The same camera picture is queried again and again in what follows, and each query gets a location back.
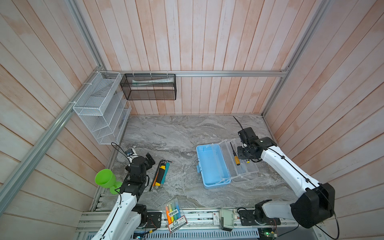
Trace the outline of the yellow black utility knife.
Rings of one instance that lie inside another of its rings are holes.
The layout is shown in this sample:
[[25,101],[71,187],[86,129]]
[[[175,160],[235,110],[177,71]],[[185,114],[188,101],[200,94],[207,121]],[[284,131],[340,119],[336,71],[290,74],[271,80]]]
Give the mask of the yellow black utility knife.
[[161,186],[161,182],[163,180],[163,177],[164,177],[164,173],[165,173],[165,170],[166,170],[166,161],[162,161],[161,164],[160,164],[160,167],[159,167],[159,170],[158,170],[158,175],[157,175],[157,179],[156,179],[156,183],[155,183],[155,188],[158,189],[160,186]]

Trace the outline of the orange pencil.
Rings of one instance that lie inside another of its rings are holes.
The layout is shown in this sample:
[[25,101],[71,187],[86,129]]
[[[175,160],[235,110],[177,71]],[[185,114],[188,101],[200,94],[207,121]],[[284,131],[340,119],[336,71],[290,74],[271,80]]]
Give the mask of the orange pencil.
[[158,172],[159,172],[159,166],[158,166],[158,168],[157,168],[157,170],[155,172],[155,176],[154,176],[154,179],[153,179],[153,182],[151,184],[151,187],[150,187],[149,191],[152,191],[153,187],[155,186],[155,183],[156,183],[156,180],[157,180],[157,177],[158,177]]

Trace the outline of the blue plastic tool box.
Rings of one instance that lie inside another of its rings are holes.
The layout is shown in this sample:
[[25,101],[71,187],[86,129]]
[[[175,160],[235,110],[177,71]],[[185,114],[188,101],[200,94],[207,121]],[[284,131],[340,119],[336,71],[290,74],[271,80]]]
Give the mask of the blue plastic tool box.
[[197,172],[202,175],[204,188],[214,189],[231,183],[250,181],[259,172],[257,164],[239,160],[237,165],[233,152],[242,143],[239,139],[226,139],[216,144],[199,145],[196,147],[198,165]]

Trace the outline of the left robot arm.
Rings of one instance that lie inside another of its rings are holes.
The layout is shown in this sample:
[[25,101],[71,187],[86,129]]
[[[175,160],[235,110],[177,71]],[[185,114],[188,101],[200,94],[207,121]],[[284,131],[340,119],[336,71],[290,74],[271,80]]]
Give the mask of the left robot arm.
[[150,154],[134,157],[127,166],[128,174],[123,182],[117,181],[115,174],[104,169],[97,173],[95,182],[110,193],[117,194],[118,199],[94,240],[129,240],[135,230],[145,224],[147,207],[138,204],[138,200],[149,185],[147,170],[155,160]]

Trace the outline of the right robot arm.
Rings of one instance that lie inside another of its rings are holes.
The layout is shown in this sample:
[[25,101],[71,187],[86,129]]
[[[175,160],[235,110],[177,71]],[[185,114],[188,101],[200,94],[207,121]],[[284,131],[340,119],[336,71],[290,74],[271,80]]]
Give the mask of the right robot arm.
[[259,138],[251,127],[238,132],[242,145],[237,148],[239,159],[257,160],[270,165],[291,187],[295,202],[264,200],[255,205],[255,219],[295,220],[309,229],[335,215],[335,189],[322,184],[298,167],[269,137]]

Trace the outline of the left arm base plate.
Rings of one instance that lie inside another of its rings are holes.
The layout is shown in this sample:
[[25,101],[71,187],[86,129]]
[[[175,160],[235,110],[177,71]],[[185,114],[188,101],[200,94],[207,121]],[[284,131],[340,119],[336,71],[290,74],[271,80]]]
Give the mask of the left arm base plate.
[[137,228],[150,228],[158,229],[162,223],[161,212],[132,212],[134,217],[130,220],[130,224],[133,224]]

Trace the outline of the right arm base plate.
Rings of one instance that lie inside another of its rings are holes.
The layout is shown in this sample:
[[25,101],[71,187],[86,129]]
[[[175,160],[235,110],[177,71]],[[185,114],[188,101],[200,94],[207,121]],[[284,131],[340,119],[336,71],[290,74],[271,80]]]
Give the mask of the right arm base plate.
[[246,210],[245,208],[237,209],[242,226],[275,226],[281,225],[279,218],[268,218],[263,211],[259,209]]

